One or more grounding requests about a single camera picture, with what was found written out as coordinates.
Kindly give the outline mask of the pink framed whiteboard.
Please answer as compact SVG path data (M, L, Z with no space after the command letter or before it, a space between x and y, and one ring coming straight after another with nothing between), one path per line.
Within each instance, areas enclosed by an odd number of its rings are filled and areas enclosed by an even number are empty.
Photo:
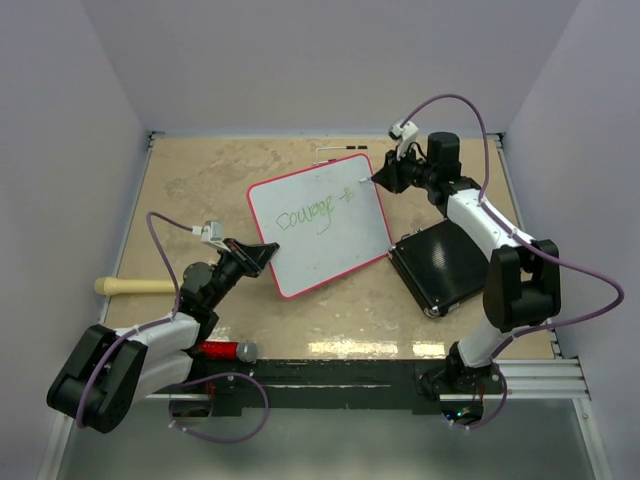
M281 297L293 299L386 256L392 238L365 153L251 185L260 239L277 242L270 262Z

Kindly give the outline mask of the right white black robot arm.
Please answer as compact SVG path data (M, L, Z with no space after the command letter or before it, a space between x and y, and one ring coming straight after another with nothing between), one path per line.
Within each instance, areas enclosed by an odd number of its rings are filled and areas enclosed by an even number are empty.
M460 227L485 255L488 276L483 291L484 316L473 333L450 348L444 368L429 375L459 393L496 373L494 358L511 338L536 329L561 308L559 251L550 240L521 232L486 199L482 186L463 175L460 139L451 132L416 144L415 133L395 127L394 149L372 181L395 194L408 187L426 191L445 219Z

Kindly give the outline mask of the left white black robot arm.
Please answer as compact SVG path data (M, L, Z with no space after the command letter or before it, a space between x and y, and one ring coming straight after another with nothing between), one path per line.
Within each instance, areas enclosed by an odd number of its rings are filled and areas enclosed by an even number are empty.
M200 390L207 368L195 360L196 351L219 320L217 305L241 278L258 277L280 248L232 238L223 243L217 263L184 270L177 312L130 329L89 327L49 387L47 405L80 427L109 433L135 402L159 390Z

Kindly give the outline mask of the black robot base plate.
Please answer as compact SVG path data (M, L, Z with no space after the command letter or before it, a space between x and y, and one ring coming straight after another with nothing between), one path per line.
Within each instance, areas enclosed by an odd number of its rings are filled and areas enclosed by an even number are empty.
M499 395L497 373L464 374L452 383L443 360L258 360L253 364L200 360L193 386L165 393L194 395L213 402L215 416L238 416L261 408L265 390L272 409L404 410L437 415L446 404Z

